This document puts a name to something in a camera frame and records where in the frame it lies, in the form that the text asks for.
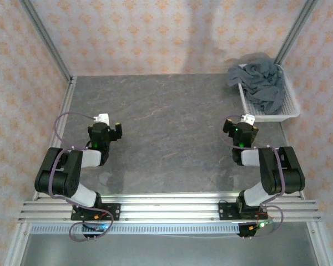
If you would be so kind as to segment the grey t-shirt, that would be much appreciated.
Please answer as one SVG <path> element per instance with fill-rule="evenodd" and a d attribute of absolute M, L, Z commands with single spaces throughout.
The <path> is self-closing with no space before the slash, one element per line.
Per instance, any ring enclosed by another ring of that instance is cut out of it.
<path fill-rule="evenodd" d="M 245 97 L 266 115 L 277 115 L 285 98 L 283 70 L 270 58 L 256 58 L 228 69 L 229 86 L 241 84 Z"/>

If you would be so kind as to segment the white perforated plastic basket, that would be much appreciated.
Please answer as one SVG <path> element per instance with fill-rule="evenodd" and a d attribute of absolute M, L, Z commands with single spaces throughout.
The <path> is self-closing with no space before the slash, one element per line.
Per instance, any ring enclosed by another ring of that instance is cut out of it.
<path fill-rule="evenodd" d="M 281 112 L 279 114 L 266 115 L 257 110 L 255 106 L 246 98 L 242 84 L 238 84 L 243 111 L 246 114 L 253 115 L 256 122 L 283 122 L 287 119 L 295 118 L 300 115 L 300 107 L 297 102 L 292 83 L 289 81 L 283 67 L 281 65 L 278 65 L 278 67 L 282 70 L 285 81 L 285 97 L 282 102 Z"/>

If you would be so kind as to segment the small circuit board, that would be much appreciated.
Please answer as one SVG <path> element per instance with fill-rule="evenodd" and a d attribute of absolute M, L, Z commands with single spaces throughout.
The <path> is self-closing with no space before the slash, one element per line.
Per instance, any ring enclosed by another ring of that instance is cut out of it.
<path fill-rule="evenodd" d="M 273 223 L 273 219 L 267 219 L 267 220 L 257 222 L 256 224 L 248 226 L 248 229 L 250 231 L 257 231 L 258 229 L 263 228 L 263 227 L 267 226 L 268 224 L 272 224 L 272 223 Z"/>
<path fill-rule="evenodd" d="M 83 224 L 82 227 L 84 228 L 85 232 L 104 232 L 109 228 L 109 225 L 106 224 L 98 224 L 98 225 L 92 225 L 92 224 Z"/>

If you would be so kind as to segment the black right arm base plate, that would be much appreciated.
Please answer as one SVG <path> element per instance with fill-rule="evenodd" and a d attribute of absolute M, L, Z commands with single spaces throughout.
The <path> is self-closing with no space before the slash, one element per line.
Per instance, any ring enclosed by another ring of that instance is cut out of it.
<path fill-rule="evenodd" d="M 241 206 L 240 203 L 224 201 L 218 203 L 218 214 L 220 220 L 250 221 L 269 218 L 268 213 L 263 212 L 260 207 Z"/>

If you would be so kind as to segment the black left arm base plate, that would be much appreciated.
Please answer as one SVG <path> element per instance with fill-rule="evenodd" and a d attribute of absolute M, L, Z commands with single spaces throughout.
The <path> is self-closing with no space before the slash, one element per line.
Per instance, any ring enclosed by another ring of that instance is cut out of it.
<path fill-rule="evenodd" d="M 111 221 L 111 217 L 118 221 L 120 218 L 120 203 L 102 203 L 94 208 L 99 211 L 73 206 L 70 218 L 72 221 Z"/>

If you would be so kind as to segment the aluminium mounting rail beam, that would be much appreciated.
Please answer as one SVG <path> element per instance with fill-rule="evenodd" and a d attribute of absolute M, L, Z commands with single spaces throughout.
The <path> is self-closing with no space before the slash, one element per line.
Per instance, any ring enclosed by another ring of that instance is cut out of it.
<path fill-rule="evenodd" d="M 107 195 L 104 203 L 121 205 L 120 223 L 218 223 L 218 204 L 235 202 L 237 192 L 157 193 L 136 195 Z M 268 213 L 275 221 L 309 222 L 322 219 L 315 200 L 306 200 L 299 192 L 282 196 L 269 204 Z M 70 222 L 72 206 L 60 199 L 40 193 L 35 201 L 23 204 L 20 222 Z"/>

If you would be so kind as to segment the aluminium frame post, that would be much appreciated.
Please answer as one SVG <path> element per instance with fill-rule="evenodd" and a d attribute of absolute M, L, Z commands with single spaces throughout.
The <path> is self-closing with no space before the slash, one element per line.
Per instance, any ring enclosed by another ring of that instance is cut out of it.
<path fill-rule="evenodd" d="M 72 76 L 69 73 L 67 66 L 65 65 L 61 55 L 59 54 L 58 49 L 54 45 L 46 27 L 44 26 L 38 12 L 36 11 L 31 0 L 18 0 L 21 4 L 22 8 L 26 12 L 28 18 L 31 20 L 36 32 L 40 36 L 44 45 L 46 46 L 49 54 L 51 55 L 53 61 L 57 65 L 61 75 L 64 79 L 70 83 L 72 80 Z"/>
<path fill-rule="evenodd" d="M 315 8 L 318 1 L 319 0 L 306 0 L 305 1 L 299 15 L 295 19 L 276 58 L 274 59 L 275 64 L 281 65 L 283 63 L 288 52 L 290 51 L 290 49 L 294 45 L 298 35 L 300 34 L 302 28 L 304 27 L 308 18 L 312 14 L 312 11 Z"/>

